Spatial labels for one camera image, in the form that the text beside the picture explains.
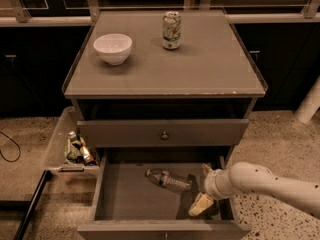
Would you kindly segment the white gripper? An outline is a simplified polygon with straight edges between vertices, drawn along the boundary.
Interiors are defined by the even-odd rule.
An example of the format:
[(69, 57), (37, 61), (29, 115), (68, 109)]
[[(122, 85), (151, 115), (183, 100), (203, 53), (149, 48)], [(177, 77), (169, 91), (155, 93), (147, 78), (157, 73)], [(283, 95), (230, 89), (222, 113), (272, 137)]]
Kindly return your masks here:
[(233, 186), (228, 170), (213, 170), (207, 164), (202, 165), (205, 175), (204, 189), (207, 193), (199, 193), (189, 209), (190, 216), (198, 216), (214, 204), (214, 199), (227, 199), (233, 194)]

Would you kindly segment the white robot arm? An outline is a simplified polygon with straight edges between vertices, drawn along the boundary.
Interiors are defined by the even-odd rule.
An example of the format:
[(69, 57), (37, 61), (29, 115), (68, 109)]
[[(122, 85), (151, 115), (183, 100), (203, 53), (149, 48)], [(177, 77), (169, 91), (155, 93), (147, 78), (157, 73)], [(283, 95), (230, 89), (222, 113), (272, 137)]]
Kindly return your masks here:
[(191, 205), (191, 216), (198, 216), (215, 200), (253, 193), (271, 196), (320, 218), (320, 183), (280, 177), (272, 174), (267, 167), (247, 162), (238, 162), (223, 170), (213, 170), (205, 164), (202, 168), (205, 192), (199, 193)]

